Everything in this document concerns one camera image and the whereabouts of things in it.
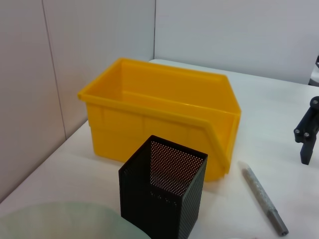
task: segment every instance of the white wall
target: white wall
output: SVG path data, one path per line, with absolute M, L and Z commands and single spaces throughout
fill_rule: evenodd
M 317 0 L 157 0 L 155 58 L 307 84 Z
M 86 120 L 77 92 L 119 57 L 151 60 L 155 0 L 44 0 L 64 125 Z
M 42 4 L 0 1 L 0 201 L 65 134 Z

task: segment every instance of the perforated metal container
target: perforated metal container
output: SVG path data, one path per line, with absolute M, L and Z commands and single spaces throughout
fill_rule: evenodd
M 206 164 L 207 154 L 152 135 L 119 170 L 121 216 L 152 239 L 188 238 Z

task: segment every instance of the black mesh pen holder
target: black mesh pen holder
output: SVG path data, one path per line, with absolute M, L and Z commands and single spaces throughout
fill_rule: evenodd
M 119 170 L 121 216 L 151 239 L 186 239 L 198 217 L 207 154 L 151 136 Z

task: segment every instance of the yellow plastic bin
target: yellow plastic bin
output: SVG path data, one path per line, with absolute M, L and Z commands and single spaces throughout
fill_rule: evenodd
M 229 171 L 241 111 L 224 75 L 119 59 L 78 97 L 99 156 L 125 162 L 156 135 L 207 153 L 205 181 Z

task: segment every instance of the tabletop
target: tabletop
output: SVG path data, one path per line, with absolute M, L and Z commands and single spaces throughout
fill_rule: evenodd
M 225 74 L 242 110 L 228 175 L 204 184 L 198 220 L 190 239 L 277 238 L 240 174 L 247 162 L 273 201 L 290 233 L 287 239 L 319 238 L 319 148 L 310 164 L 300 160 L 302 144 L 293 130 L 319 88 L 275 79 L 153 60 Z M 93 152 L 86 122 L 1 204 L 0 216 L 44 202 L 81 201 L 120 213 L 120 162 Z

